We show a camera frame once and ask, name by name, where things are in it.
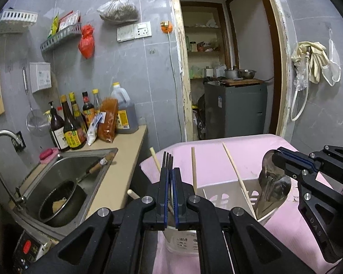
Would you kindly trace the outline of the white wall switch socket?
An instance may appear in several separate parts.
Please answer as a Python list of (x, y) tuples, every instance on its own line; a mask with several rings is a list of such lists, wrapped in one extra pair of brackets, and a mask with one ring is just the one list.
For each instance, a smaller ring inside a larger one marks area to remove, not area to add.
[(141, 22), (138, 24), (129, 24), (118, 27), (116, 31), (117, 42), (127, 42), (130, 40), (146, 38), (152, 36), (150, 22)]

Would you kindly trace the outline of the black frying pan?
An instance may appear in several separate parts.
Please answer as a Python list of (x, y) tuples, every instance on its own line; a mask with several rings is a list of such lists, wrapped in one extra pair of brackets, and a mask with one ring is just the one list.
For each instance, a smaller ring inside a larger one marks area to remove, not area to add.
[(80, 187), (80, 182), (112, 162), (116, 153), (109, 152), (102, 159), (90, 165), (75, 180), (66, 180), (53, 189), (40, 206), (39, 220), (54, 228), (64, 226), (72, 221), (86, 199), (86, 193)]

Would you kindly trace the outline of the grey cabinet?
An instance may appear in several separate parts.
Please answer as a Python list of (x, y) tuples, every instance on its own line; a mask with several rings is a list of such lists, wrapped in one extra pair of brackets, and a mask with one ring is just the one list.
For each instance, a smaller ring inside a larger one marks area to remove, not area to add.
[(262, 134), (267, 95), (265, 84), (227, 87), (216, 81), (205, 83), (206, 138)]

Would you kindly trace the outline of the induction cooker panel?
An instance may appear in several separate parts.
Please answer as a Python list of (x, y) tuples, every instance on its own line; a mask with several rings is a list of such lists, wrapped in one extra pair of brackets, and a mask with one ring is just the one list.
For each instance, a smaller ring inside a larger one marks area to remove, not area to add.
[(54, 239), (39, 231), (24, 229), (14, 250), (13, 267), (16, 273), (24, 273), (35, 261), (45, 255), (56, 244)]

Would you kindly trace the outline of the metal fork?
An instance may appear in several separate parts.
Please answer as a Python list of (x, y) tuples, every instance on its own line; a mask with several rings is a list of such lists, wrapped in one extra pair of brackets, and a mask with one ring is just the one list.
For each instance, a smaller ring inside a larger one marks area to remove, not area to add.
[(171, 204), (171, 171), (173, 167), (173, 156), (172, 154), (168, 152), (163, 153), (163, 161), (162, 161), (162, 169), (161, 169), (161, 175), (164, 179), (164, 190), (165, 190), (165, 206), (168, 209), (168, 212), (170, 212), (172, 215), (173, 213), (173, 207)]

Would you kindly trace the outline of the dark soy sauce bottle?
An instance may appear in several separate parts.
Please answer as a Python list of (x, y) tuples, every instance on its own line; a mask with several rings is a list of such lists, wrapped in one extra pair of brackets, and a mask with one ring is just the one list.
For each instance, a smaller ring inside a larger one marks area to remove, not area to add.
[(74, 118), (67, 103), (65, 95), (60, 96), (62, 109), (64, 110), (64, 136), (71, 150), (77, 150), (85, 145), (85, 135), (80, 123)]

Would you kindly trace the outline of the clear bag of dried goods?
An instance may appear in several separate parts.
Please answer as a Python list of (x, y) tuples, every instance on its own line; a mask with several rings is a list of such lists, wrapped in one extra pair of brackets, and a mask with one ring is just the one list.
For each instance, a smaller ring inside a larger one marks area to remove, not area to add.
[(96, 11), (102, 20), (112, 25), (135, 23), (139, 20), (139, 11), (130, 0), (109, 0)]

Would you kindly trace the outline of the cream rubber gloves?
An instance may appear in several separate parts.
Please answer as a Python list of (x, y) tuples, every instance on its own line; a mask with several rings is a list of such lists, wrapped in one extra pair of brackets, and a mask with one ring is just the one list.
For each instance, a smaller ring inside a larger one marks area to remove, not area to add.
[(298, 42), (291, 55), (291, 59), (294, 62), (294, 65), (298, 67), (299, 61), (302, 56), (306, 56), (306, 52), (309, 48), (311, 53), (308, 61), (308, 79), (313, 84), (318, 84), (320, 82), (320, 77), (324, 75), (324, 72), (328, 72), (330, 70), (330, 60), (327, 57), (327, 49), (324, 45), (319, 42)]

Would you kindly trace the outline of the metal soup ladle spoon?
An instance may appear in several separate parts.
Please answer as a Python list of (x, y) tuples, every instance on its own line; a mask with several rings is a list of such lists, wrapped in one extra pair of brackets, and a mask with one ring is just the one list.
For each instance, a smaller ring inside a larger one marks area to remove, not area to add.
[(265, 216), (267, 210), (273, 203), (286, 199), (291, 190), (291, 178), (289, 176), (283, 176), (279, 179), (275, 179), (271, 175), (268, 175), (267, 177), (260, 176), (259, 183), (261, 186), (261, 193), (254, 205), (257, 219)]

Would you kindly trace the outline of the grey wall rack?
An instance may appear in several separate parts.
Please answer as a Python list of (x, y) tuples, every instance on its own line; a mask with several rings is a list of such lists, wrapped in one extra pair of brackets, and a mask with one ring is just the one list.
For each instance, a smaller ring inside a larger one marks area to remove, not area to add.
[(44, 53), (53, 50), (57, 45), (66, 42), (70, 38), (80, 36), (82, 33), (81, 28), (81, 22), (65, 27), (65, 29), (57, 32), (55, 35), (50, 36), (40, 45), (41, 52)]

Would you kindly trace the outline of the white tissue box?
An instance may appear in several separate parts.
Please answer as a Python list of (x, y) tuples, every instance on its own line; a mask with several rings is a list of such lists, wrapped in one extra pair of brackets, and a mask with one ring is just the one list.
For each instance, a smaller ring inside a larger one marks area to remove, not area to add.
[(29, 64), (29, 75), (31, 91), (38, 92), (52, 87), (51, 64), (46, 62), (36, 62)]

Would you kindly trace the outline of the white wall basket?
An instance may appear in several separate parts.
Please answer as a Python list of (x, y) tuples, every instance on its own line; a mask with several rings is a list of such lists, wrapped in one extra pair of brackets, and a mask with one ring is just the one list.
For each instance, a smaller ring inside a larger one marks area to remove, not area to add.
[(35, 25), (37, 12), (6, 9), (0, 13), (0, 35), (6, 33), (23, 33)]

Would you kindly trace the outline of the orange wall hook plug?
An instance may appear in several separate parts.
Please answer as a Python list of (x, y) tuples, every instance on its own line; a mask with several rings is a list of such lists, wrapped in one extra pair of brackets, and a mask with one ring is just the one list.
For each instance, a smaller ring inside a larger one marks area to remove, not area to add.
[(161, 21), (160, 27), (165, 34), (171, 34), (173, 31), (173, 25), (170, 21)]

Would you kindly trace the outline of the pink sponge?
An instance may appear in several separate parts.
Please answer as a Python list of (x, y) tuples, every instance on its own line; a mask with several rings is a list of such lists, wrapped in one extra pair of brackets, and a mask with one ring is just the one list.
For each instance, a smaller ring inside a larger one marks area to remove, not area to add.
[(43, 165), (48, 164), (59, 154), (58, 148), (48, 148), (42, 151), (39, 155), (39, 162)]

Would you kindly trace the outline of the wooden chopstick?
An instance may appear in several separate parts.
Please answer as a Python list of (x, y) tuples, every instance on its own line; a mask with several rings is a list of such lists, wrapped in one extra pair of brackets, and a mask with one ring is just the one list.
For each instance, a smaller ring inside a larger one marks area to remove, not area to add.
[(154, 160), (154, 163), (155, 163), (155, 165), (156, 165), (156, 167), (157, 167), (157, 170), (158, 170), (158, 172), (160, 173), (160, 171), (161, 171), (161, 166), (160, 166), (160, 162), (159, 162), (159, 160), (158, 160), (158, 158), (157, 158), (157, 156), (156, 156), (156, 152), (155, 152), (155, 150), (154, 150), (153, 147), (150, 147), (149, 150), (150, 150), (150, 154), (151, 154), (151, 156), (152, 156), (152, 158), (153, 158), (153, 160)]
[(240, 173), (238, 171), (237, 165), (235, 164), (235, 161), (233, 160), (233, 158), (232, 158), (232, 156), (231, 156), (231, 154), (229, 152), (229, 149), (227, 148), (226, 144), (222, 143), (222, 146), (223, 146), (223, 148), (224, 148), (224, 150), (226, 152), (227, 157), (229, 158), (229, 161), (230, 161), (230, 163), (231, 163), (231, 165), (233, 167), (233, 170), (235, 171), (235, 174), (237, 176), (238, 182), (240, 184), (241, 191), (242, 191), (242, 193), (244, 195), (244, 198), (245, 198), (245, 201), (246, 201), (246, 203), (248, 205), (248, 208), (250, 209), (253, 218), (255, 220), (257, 220), (257, 217), (255, 215), (255, 211), (253, 209), (252, 202), (251, 202), (250, 197), (248, 195), (248, 190), (246, 189), (246, 186), (245, 186), (245, 184), (244, 184), (244, 182), (243, 182), (243, 180), (241, 178), (241, 175), (240, 175)]
[(140, 196), (138, 194), (136, 194), (132, 189), (128, 189), (127, 194), (128, 194), (128, 196), (130, 196), (134, 200), (140, 198)]
[(196, 174), (196, 154), (195, 154), (195, 148), (191, 148), (191, 163), (192, 163), (192, 174), (193, 174), (193, 189), (194, 193), (197, 192), (197, 174)]

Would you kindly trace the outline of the metal strainer ladle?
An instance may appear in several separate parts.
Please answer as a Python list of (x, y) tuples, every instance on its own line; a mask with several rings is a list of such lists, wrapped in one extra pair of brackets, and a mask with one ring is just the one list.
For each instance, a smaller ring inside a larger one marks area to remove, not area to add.
[(49, 132), (48, 118), (41, 110), (35, 110), (33, 108), (29, 95), (29, 85), (25, 67), (23, 67), (22, 73), (24, 90), (29, 104), (29, 113), (26, 117), (26, 127), (32, 135), (36, 137), (44, 137)]

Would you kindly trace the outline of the stainless steel sink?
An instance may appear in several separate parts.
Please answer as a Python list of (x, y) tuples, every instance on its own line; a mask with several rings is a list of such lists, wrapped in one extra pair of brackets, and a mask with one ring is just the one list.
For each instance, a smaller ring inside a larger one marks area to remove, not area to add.
[(86, 218), (90, 205), (118, 152), (117, 148), (60, 153), (23, 193), (14, 207), (19, 224), (61, 240)]

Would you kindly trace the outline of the large dark vinegar jug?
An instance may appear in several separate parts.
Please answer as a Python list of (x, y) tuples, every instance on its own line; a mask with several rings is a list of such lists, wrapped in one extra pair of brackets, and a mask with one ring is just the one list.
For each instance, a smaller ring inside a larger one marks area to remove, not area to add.
[(127, 91), (119, 82), (113, 83), (111, 97), (118, 101), (118, 113), (116, 130), (119, 134), (132, 134), (138, 130), (139, 125), (134, 103), (131, 101)]

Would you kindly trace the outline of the red plastic bag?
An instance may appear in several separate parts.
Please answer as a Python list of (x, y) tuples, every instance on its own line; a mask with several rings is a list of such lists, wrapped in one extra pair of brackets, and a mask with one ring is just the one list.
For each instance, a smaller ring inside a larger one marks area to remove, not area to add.
[(78, 49), (85, 59), (90, 59), (95, 50), (95, 41), (93, 37), (94, 28), (87, 24), (81, 28), (82, 38), (78, 44)]

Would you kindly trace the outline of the metal bowl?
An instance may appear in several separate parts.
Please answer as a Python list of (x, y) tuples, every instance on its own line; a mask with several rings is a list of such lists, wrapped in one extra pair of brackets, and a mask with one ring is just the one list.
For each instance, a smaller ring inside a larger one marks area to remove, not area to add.
[(243, 79), (253, 79), (257, 73), (256, 71), (249, 69), (239, 69), (238, 72), (239, 76)]

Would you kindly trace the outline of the orange sauce pouch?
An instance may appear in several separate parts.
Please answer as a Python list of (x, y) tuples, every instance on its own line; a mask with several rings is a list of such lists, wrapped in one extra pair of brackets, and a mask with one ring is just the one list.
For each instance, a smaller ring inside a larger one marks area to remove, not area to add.
[(112, 143), (116, 135), (116, 120), (118, 116), (118, 100), (116, 98), (106, 98), (100, 106), (102, 114), (98, 123), (98, 138), (102, 141)]

